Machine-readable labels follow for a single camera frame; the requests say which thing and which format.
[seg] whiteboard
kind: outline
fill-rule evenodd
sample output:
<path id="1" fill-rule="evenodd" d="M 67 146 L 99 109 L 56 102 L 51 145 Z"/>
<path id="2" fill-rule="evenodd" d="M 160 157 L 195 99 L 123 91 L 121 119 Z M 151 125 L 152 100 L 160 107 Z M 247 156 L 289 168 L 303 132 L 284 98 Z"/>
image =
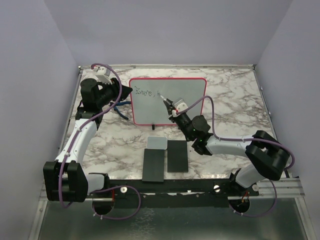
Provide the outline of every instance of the whiteboard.
<path id="1" fill-rule="evenodd" d="M 129 86 L 133 122 L 136 125 L 172 125 L 160 95 L 171 101 L 183 98 L 188 106 L 205 95 L 207 80 L 202 77 L 132 78 Z M 188 111 L 192 120 L 201 115 L 203 101 Z"/>

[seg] marble surface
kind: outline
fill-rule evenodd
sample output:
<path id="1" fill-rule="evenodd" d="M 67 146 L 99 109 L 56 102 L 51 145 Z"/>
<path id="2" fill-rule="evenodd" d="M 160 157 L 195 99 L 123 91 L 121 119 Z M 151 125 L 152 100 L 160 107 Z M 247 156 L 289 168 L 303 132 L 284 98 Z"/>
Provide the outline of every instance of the marble surface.
<path id="1" fill-rule="evenodd" d="M 272 135 L 271 126 L 251 69 L 114 69 L 122 84 L 128 86 L 131 78 L 142 77 L 200 77 L 207 80 L 206 95 L 214 100 L 215 130 L 219 136 L 244 136 L 265 130 Z M 82 80 L 95 78 L 90 69 L 84 70 Z M 75 123 L 77 106 L 81 100 L 78 90 L 67 136 Z M 85 173 L 108 173 L 111 179 L 141 179 L 144 148 L 148 136 L 165 136 L 169 140 L 184 140 L 176 126 L 136 126 L 130 105 L 119 106 L 129 117 L 122 119 L 115 111 L 105 114 L 102 123 L 91 140 L 82 166 Z M 211 126 L 211 104 L 204 101 L 202 114 Z M 217 154 L 197 154 L 188 142 L 189 172 L 168 173 L 165 158 L 164 179 L 228 178 L 230 172 L 247 166 L 248 158 Z"/>

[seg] white wall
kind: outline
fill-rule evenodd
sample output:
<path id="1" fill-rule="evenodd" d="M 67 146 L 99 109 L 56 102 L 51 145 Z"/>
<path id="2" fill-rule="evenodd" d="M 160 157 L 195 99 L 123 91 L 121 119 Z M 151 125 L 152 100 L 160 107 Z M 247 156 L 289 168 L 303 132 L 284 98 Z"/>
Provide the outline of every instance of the white wall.
<path id="1" fill-rule="evenodd" d="M 320 1 L 294 0 L 257 65 L 280 141 L 296 155 L 320 239 Z"/>
<path id="2" fill-rule="evenodd" d="M 0 7 L 0 239 L 27 239 L 78 68 L 43 0 Z"/>
<path id="3" fill-rule="evenodd" d="M 44 0 L 78 64 L 257 64 L 292 0 Z"/>

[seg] blue cable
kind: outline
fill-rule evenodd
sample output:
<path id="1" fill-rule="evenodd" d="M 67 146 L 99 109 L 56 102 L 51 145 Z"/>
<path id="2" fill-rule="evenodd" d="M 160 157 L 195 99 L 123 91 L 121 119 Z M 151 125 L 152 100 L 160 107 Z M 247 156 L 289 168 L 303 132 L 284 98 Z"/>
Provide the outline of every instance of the blue cable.
<path id="1" fill-rule="evenodd" d="M 123 105 L 126 105 L 126 104 L 131 104 L 131 101 L 123 101 L 123 102 L 117 102 L 117 104 L 114 106 L 114 110 L 119 114 L 120 117 L 122 117 L 123 119 L 125 120 L 129 120 L 129 118 L 125 115 L 123 115 L 119 109 L 117 108 L 117 106 L 123 106 Z"/>

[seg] black tile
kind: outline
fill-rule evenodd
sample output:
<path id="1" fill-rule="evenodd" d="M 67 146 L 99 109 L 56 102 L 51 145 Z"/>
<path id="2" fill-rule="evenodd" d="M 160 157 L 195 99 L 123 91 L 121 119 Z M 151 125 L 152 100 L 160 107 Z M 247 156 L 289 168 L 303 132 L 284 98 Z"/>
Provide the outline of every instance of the black tile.
<path id="1" fill-rule="evenodd" d="M 143 182 L 163 182 L 165 171 L 165 150 L 144 149 Z"/>
<path id="2" fill-rule="evenodd" d="M 168 173 L 187 173 L 188 149 L 187 141 L 168 140 Z"/>

